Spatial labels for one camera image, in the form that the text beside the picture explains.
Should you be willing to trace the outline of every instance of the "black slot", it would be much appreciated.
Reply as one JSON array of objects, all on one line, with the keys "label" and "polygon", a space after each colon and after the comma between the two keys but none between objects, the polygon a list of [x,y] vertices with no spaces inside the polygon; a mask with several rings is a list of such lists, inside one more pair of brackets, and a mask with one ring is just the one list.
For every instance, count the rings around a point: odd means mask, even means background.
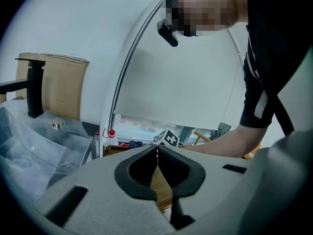
[{"label": "black slot", "polygon": [[148,152],[133,161],[129,166],[129,174],[138,183],[150,187],[153,173],[157,166],[156,151]]},{"label": "black slot", "polygon": [[45,217],[54,224],[63,227],[78,204],[82,201],[87,191],[88,190],[84,187],[75,186]]},{"label": "black slot", "polygon": [[165,145],[158,146],[158,166],[172,188],[173,204],[171,224],[182,229],[194,222],[193,217],[183,213],[179,198],[192,196],[197,192],[205,179],[204,168]]},{"label": "black slot", "polygon": [[223,166],[224,169],[226,170],[232,170],[232,171],[235,171],[235,172],[239,172],[239,173],[242,173],[244,174],[246,172],[246,168],[244,167],[240,167],[240,166],[236,166],[236,165],[231,165],[231,164],[225,164]]}]

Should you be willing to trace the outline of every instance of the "wooden board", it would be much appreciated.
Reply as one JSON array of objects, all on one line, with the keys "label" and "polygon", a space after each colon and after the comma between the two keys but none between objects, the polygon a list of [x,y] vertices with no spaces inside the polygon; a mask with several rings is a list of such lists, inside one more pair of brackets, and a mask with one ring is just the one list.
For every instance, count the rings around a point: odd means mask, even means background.
[{"label": "wooden board", "polygon": [[156,192],[156,204],[160,211],[165,210],[172,204],[172,188],[165,180],[158,166],[152,176],[151,189]]},{"label": "wooden board", "polygon": [[102,152],[103,152],[102,156],[105,157],[105,156],[113,155],[113,154],[120,153],[126,150],[129,150],[129,147],[119,146],[119,145],[109,145],[107,150],[104,150],[104,148],[102,148]]},{"label": "wooden board", "polygon": [[[80,101],[86,68],[83,58],[53,54],[21,53],[19,58],[46,61],[43,77],[43,108],[73,119],[80,119]],[[28,61],[18,61],[16,79],[27,78]],[[26,89],[16,91],[26,98]]]},{"label": "wooden board", "polygon": [[0,103],[3,103],[6,101],[6,96],[0,94]]},{"label": "wooden board", "polygon": [[259,144],[255,149],[253,149],[253,151],[251,151],[251,152],[249,152],[248,154],[246,154],[246,155],[244,156],[244,158],[246,158],[246,159],[248,159],[248,160],[252,160],[253,157],[254,157],[254,155],[255,155],[255,153],[256,153],[259,149],[261,149],[261,144]]}]

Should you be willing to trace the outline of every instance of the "sleeve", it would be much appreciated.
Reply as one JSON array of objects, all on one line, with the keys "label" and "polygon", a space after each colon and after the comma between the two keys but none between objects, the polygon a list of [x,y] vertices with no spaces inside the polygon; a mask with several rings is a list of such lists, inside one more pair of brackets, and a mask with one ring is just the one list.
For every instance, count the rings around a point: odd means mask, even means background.
[{"label": "sleeve", "polygon": [[263,78],[268,76],[267,89],[277,94],[313,43],[312,17],[308,16],[312,0],[248,0],[247,8],[250,34],[255,38],[253,51]]},{"label": "sleeve", "polygon": [[244,74],[246,83],[245,106],[240,124],[251,128],[268,127],[274,115],[273,104],[270,99],[267,99],[261,82],[251,74],[247,58],[244,63]]}]

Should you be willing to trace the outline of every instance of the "white wall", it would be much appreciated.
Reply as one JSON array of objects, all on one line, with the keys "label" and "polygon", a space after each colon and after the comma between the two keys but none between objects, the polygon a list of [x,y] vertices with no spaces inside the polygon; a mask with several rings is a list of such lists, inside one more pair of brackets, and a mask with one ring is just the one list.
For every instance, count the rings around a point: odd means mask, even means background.
[{"label": "white wall", "polygon": [[[99,124],[110,72],[130,28],[152,0],[27,0],[0,45],[0,82],[15,80],[21,52],[90,61],[81,120]],[[8,94],[8,99],[15,96]]]},{"label": "white wall", "polygon": [[[178,35],[179,45],[171,47],[157,32],[160,18],[159,13],[153,17],[135,49],[115,112],[217,129],[234,88],[236,99],[225,118],[226,123],[233,123],[238,118],[234,112],[243,106],[245,83],[229,33],[224,30],[192,38]],[[240,79],[234,87],[237,67]]]}]

